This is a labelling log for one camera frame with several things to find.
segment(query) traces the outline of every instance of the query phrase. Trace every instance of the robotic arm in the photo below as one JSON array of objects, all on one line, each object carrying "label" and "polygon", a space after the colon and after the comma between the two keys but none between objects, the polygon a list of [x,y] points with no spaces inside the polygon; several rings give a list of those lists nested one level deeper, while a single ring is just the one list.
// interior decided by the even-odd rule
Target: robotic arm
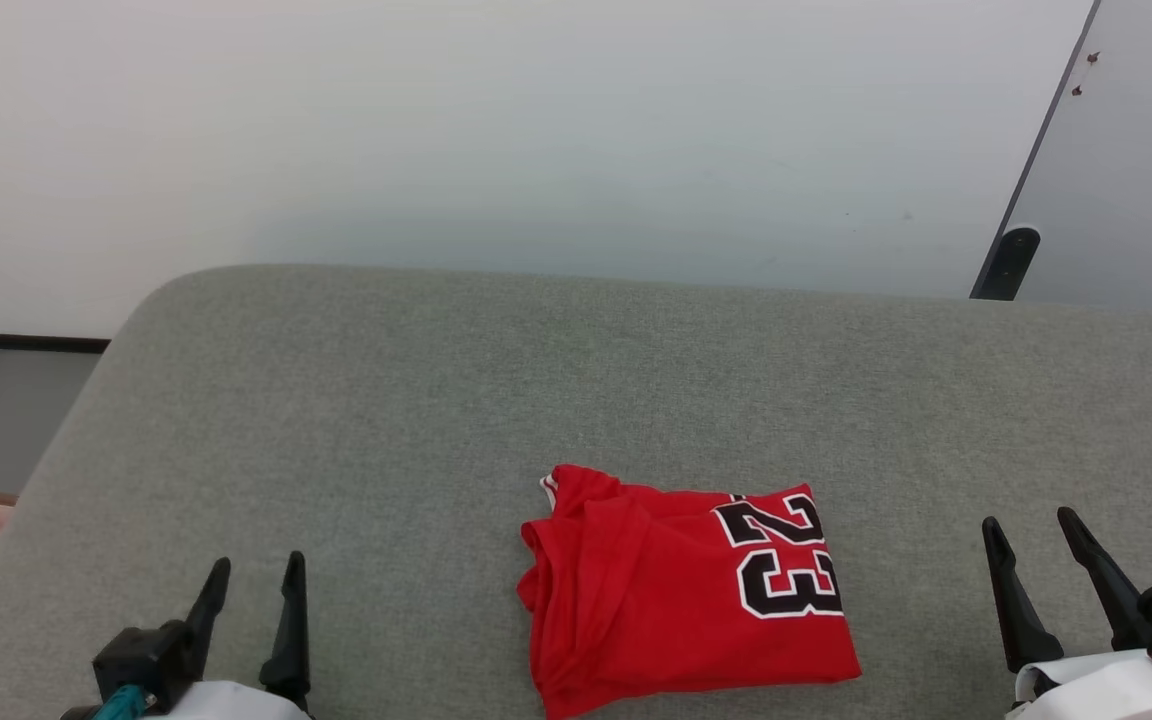
[{"label": "robotic arm", "polygon": [[982,525],[993,601],[1016,702],[1006,720],[1152,720],[1152,588],[1139,593],[1069,507],[1056,511],[1074,560],[1091,575],[1111,621],[1114,652],[1064,657],[1016,577],[996,520]]},{"label": "robotic arm", "polygon": [[264,691],[202,679],[211,628],[228,586],[229,559],[221,558],[184,620],[114,635],[92,660],[101,705],[71,707],[60,720],[134,720],[145,714],[172,720],[312,720],[305,700],[310,692],[305,556],[293,552],[287,562],[274,653],[260,669]]}]

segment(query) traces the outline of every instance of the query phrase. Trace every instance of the red fabric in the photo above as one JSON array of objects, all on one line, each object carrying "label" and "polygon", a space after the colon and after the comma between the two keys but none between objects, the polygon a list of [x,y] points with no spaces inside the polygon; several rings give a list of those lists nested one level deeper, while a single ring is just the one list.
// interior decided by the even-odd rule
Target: red fabric
[{"label": "red fabric", "polygon": [[[737,541],[745,541],[736,543],[717,510],[749,502],[810,526],[810,516],[788,505],[796,497],[797,506],[809,502],[814,511],[809,486],[742,498],[630,486],[576,465],[559,465],[550,478],[556,506],[548,520],[522,528],[536,566],[518,583],[532,614],[531,676],[548,720],[646,694],[859,676],[833,577],[823,570],[832,568],[823,536],[795,543],[751,520],[737,532],[765,539],[742,536]],[[812,588],[805,583],[814,579],[817,591],[835,596],[828,602],[840,602],[838,614],[814,607],[801,616],[751,611],[741,570],[758,552],[774,552],[780,573],[765,579],[755,574],[765,588],[745,584],[749,594],[793,596],[791,579],[799,588]]]}]

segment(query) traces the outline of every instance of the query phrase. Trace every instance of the black baseboard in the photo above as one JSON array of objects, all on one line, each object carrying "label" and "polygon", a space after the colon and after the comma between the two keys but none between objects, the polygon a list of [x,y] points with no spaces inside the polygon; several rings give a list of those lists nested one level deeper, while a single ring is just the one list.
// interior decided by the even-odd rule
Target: black baseboard
[{"label": "black baseboard", "polygon": [[100,355],[108,340],[94,338],[45,338],[32,334],[0,334],[0,350],[36,350],[43,353],[86,353]]}]

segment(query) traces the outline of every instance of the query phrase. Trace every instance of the white panel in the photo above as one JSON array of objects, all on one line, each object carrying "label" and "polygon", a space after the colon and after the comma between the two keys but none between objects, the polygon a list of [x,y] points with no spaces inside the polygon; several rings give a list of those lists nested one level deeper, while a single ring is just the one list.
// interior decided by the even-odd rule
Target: white panel
[{"label": "white panel", "polygon": [[340,262],[965,297],[1089,0],[0,0],[0,332]]},{"label": "white panel", "polygon": [[1081,55],[1011,213],[1043,235],[1016,297],[1152,311],[1152,0],[1102,0]]}]

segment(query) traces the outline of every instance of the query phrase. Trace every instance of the folded clothing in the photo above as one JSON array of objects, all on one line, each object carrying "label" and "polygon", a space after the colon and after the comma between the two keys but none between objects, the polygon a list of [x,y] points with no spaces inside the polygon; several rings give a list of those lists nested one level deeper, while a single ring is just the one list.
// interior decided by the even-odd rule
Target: folded clothing
[{"label": "folded clothing", "polygon": [[659,692],[856,679],[809,486],[660,492],[559,465],[522,528],[531,676],[548,720]]}]

